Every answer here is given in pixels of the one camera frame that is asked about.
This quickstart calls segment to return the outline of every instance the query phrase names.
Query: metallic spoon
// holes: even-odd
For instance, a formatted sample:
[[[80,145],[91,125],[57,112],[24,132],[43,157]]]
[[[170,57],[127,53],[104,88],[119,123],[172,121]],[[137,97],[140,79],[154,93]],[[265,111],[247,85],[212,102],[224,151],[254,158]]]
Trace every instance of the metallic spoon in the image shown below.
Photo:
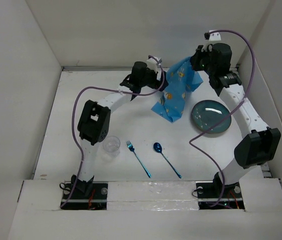
[[[165,160],[167,161],[167,163],[171,166],[171,168],[175,171],[175,173],[177,174],[177,176],[181,179],[182,176],[181,174],[179,174],[179,172],[172,166],[172,164],[169,162],[169,160],[164,156],[164,154],[162,153],[162,146],[161,144],[159,144],[158,142],[156,142],[154,145],[153,145],[153,148],[154,150],[159,153],[159,154],[162,154],[162,156],[165,158]]]

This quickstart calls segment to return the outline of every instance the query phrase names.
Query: transparent cup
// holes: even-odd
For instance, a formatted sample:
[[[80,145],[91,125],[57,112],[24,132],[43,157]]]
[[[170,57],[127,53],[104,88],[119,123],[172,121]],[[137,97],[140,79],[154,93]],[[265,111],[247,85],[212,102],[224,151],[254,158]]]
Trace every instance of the transparent cup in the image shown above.
[[[116,136],[108,136],[103,141],[104,151],[114,158],[117,157],[118,154],[120,154],[120,146],[121,142]]]

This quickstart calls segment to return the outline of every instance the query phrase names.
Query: blue fork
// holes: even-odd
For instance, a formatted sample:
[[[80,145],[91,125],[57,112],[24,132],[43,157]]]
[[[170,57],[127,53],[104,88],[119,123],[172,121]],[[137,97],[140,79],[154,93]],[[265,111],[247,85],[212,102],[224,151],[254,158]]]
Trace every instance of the blue fork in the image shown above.
[[[134,149],[133,145],[131,144],[131,142],[130,142],[130,141],[127,141],[127,142],[126,142],[126,145],[127,145],[127,147],[129,148],[129,150],[134,153],[135,157],[136,157],[137,160],[140,162],[140,164],[141,164],[142,167],[144,168],[144,170],[145,170],[146,174],[149,176],[149,178],[151,178],[152,176],[151,176],[150,172],[146,169],[146,167],[144,166],[144,164],[142,163],[142,161],[141,161],[141,160],[139,159],[139,157],[136,155],[135,149]]]

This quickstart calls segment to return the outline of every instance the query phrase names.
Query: patterned cloth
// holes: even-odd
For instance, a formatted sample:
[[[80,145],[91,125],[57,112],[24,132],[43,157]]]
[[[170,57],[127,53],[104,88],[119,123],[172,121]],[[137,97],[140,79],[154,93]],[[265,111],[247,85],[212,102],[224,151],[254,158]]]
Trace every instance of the patterned cloth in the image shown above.
[[[182,117],[187,95],[196,90],[203,80],[199,73],[192,70],[190,57],[173,65],[166,73],[166,80],[169,86],[152,111],[172,123]]]

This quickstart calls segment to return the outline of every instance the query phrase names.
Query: spoon handle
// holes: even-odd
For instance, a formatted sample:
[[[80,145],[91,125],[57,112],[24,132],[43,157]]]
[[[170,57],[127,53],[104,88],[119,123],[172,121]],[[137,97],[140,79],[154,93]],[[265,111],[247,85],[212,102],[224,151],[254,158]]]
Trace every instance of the spoon handle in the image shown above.
[[[167,161],[167,163],[171,166],[171,168],[175,171],[175,173],[176,173],[176,175],[181,179],[182,178],[182,176],[181,176],[181,174],[173,167],[173,165],[169,162],[169,160],[164,156],[164,154],[163,153],[161,153],[162,154],[162,156],[165,158],[165,160]]]

